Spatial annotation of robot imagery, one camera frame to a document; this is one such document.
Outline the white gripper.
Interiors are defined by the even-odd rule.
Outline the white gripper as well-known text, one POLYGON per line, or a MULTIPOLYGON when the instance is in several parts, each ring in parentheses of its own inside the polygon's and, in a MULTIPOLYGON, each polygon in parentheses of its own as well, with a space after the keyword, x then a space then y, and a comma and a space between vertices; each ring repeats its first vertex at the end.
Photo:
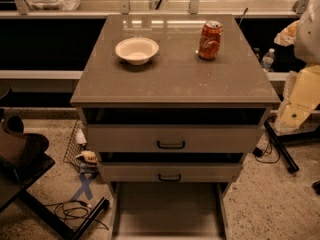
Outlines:
POLYGON ((307 65, 300 72, 290 71, 286 79, 283 101, 275 121, 278 132, 300 128, 320 104, 320 66, 307 65))

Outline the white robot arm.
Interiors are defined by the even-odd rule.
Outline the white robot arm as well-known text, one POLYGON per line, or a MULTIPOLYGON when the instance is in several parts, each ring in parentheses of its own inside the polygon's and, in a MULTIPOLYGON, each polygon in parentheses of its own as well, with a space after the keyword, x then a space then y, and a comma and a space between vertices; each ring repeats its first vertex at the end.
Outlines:
POLYGON ((277 112, 276 130, 291 132, 320 104, 320 0, 310 2, 299 20, 276 35, 274 43, 293 45, 295 57, 306 63, 299 72, 289 72, 277 112))

